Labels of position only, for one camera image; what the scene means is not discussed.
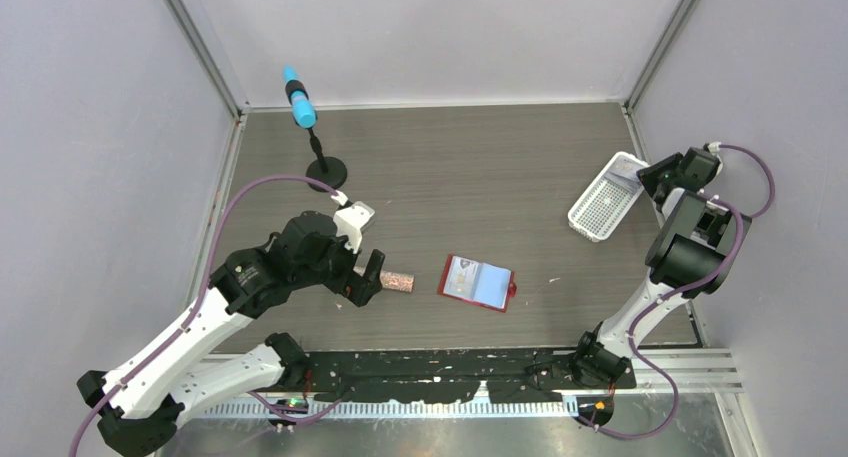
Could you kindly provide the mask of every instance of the wooden table surface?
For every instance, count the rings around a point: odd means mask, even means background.
[[[385,270],[415,274],[415,291],[383,291],[356,308],[323,287],[305,289],[219,352],[245,352],[273,332],[291,333],[307,350],[571,346],[644,277],[659,230],[644,195],[602,243],[566,218],[612,155],[633,151],[616,104],[322,111],[315,130],[326,155],[347,164],[342,190],[377,212],[360,265],[378,248]],[[251,114],[231,195],[267,174],[302,174],[312,160],[290,114]],[[332,215],[334,205],[300,183],[255,189],[225,226],[216,265],[304,210]],[[436,294],[449,253],[515,271],[518,293],[506,313]],[[645,343],[694,340],[678,309]]]

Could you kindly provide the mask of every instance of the white wall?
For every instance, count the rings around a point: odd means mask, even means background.
[[[848,0],[701,0],[637,108],[653,159],[721,140],[771,164],[777,200],[722,290],[699,297],[729,346],[767,455],[845,455]],[[753,212],[756,164],[728,155],[712,190]]]
[[[180,310],[233,121],[162,0],[0,0],[0,62],[0,454],[66,455],[77,378]]]
[[[201,1],[254,107],[624,100],[678,2]]]

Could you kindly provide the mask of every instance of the white plastic basket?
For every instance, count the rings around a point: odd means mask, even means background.
[[[636,171],[647,166],[617,152],[568,211],[568,225],[592,242],[606,240],[642,193]]]

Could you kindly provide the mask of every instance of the blue cylinder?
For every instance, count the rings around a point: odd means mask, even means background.
[[[297,72],[288,65],[283,67],[283,80],[287,84],[292,80],[298,80]],[[304,129],[312,128],[315,125],[315,121],[318,120],[318,116],[315,115],[315,108],[312,107],[312,103],[309,102],[306,94],[296,90],[292,92],[290,100],[292,103],[292,115],[297,125]]]

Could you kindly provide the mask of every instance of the metal rod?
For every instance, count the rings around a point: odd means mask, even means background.
[[[197,55],[197,59],[200,60],[200,65],[203,66],[204,70],[206,70],[206,74],[212,81],[212,85],[224,101],[224,105],[233,117],[238,118],[241,113],[241,108],[236,102],[235,96],[233,96],[233,92],[227,85],[224,76],[215,64],[215,59],[212,58],[212,53],[203,41],[203,37],[200,35],[200,31],[194,24],[185,3],[183,3],[183,0],[164,1],[168,8],[171,9],[171,13],[174,15],[174,18],[182,29],[183,34],[185,35],[192,50],[194,50],[195,55]]]
[[[312,127],[306,130],[309,131],[309,145],[312,146],[312,152],[315,152],[315,157],[318,158],[318,165],[321,166],[321,172],[326,174],[330,171],[330,168],[327,166],[327,159],[324,158],[324,150],[321,148],[321,141],[318,140],[318,136],[315,135],[315,131],[312,130]]]
[[[683,27],[683,23],[686,22],[686,19],[689,17],[689,14],[697,1],[698,0],[680,0],[680,2],[678,2],[677,7],[674,9],[674,13],[671,16],[671,20],[669,20],[665,30],[660,36],[659,41],[657,41],[657,45],[654,46],[651,56],[648,58],[648,63],[645,64],[645,67],[642,69],[642,73],[639,74],[639,78],[636,80],[636,85],[633,87],[633,92],[630,93],[630,97],[624,104],[627,109],[627,113],[633,114],[636,105],[639,103],[639,99],[641,99],[642,95],[644,95],[645,89],[651,82],[651,79],[653,79],[660,62],[662,62],[663,57],[665,57],[668,53],[669,47],[677,37],[681,27]]]
[[[201,286],[207,284],[207,282],[201,282],[203,279],[203,269],[206,267],[206,261],[209,258],[209,248],[212,245],[212,237],[218,226],[218,219],[221,217],[221,213],[224,211],[227,201],[230,198],[230,186],[233,183],[233,175],[236,172],[236,162],[238,161],[239,151],[241,150],[247,118],[248,114],[242,115],[238,120],[238,124],[233,126],[233,132],[230,135],[230,145],[227,146],[224,161],[221,164],[221,172],[218,175],[218,185],[215,187],[215,200],[212,202],[212,208],[210,209],[209,224],[203,231],[200,254],[197,256],[197,261],[194,264],[190,291],[183,298],[183,308],[188,307],[188,304],[200,292]]]

